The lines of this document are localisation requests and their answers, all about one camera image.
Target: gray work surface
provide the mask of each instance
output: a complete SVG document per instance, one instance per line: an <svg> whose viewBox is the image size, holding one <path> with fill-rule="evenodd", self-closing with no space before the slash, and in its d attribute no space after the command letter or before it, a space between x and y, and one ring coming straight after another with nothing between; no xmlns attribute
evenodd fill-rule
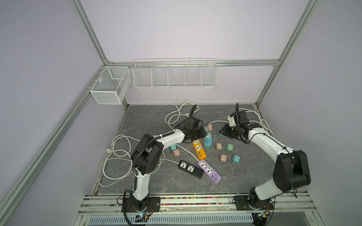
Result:
<svg viewBox="0 0 362 226"><path fill-rule="evenodd" d="M235 112L235 105L200 105L200 110L193 115L203 120L203 125L206 126L215 120L227 121L227 116ZM240 108L254 110L252 105L240 105ZM188 113L191 106L185 106L181 112ZM120 134L141 139L146 133L151 135L159 135L172 130L164 121L165 116L177 110L174 105L162 106L129 106L125 120L122 124ZM249 120L258 121L258 117L252 113L247 113ZM186 116L180 116L178 122L185 119ZM150 194L162 193L249 193L249 190L259 184L262 184L272 177L274 162L259 146L251 142L244 144L243 142L230 139L222 136L219 131L224 126L223 122L215 122L212 124L212 143L233 144L233 151L215 150L214 148L206 148L204 139L200 142L207 155L206 161L214 168L222 177L218 184L215 184L211 179L204 174L201 179L198 179L178 168L176 163L164 161L159 170L151 174L149 191ZM137 141L130 139L132 149L131 153L137 145ZM196 155L196 151L192 144L179 144ZM121 138L115 145L115 150L129 150L128 141ZM180 150L179 157L170 155L168 149L164 150L167 159L172 159L176 162L185 160L190 164L197 165L196 159L183 150ZM225 154L228 159L225 163L218 160L220 153ZM124 152L117 152L118 155L123 155ZM236 154L240 156L240 162L234 163L230 160L230 155ZM106 167L106 174L112 178L118 178L128 172L130 162L121 159L112 159ZM102 184L108 185L114 180L103 177ZM134 182L133 174L127 178L117 182L108 188L100 188L99 194L123 194L125 189L132 189Z"/></svg>

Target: gray wall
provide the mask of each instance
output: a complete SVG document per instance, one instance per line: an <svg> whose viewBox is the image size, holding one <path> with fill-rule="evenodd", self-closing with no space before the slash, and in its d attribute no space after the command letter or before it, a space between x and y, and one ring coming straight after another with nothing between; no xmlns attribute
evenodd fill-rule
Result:
<svg viewBox="0 0 362 226"><path fill-rule="evenodd" d="M0 53L2 201L100 62L67 0L1 1ZM73 225L121 114L91 98L9 225Z"/></svg>
<svg viewBox="0 0 362 226"><path fill-rule="evenodd" d="M327 226L362 220L361 12L359 0L322 1L261 104L276 137L307 153Z"/></svg>

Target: white wire basket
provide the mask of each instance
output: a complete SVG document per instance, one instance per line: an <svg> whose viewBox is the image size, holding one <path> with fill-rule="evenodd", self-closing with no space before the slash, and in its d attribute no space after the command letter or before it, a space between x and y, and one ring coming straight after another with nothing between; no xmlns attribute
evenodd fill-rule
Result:
<svg viewBox="0 0 362 226"><path fill-rule="evenodd" d="M120 105L131 79L128 67L106 66L90 92L98 104Z"/></svg>
<svg viewBox="0 0 362 226"><path fill-rule="evenodd" d="M216 88L216 60L135 63L133 85L151 88Z"/></svg>

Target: white mesh basket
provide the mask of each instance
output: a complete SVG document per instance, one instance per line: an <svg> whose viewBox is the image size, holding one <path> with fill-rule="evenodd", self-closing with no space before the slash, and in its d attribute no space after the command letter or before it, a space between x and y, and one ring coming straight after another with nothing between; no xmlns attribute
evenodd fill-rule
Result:
<svg viewBox="0 0 362 226"><path fill-rule="evenodd" d="M106 66L90 92L98 104L120 105L130 83L128 67Z"/></svg>
<svg viewBox="0 0 362 226"><path fill-rule="evenodd" d="M218 71L215 61L185 63L136 63L133 85L150 88L216 88Z"/></svg>

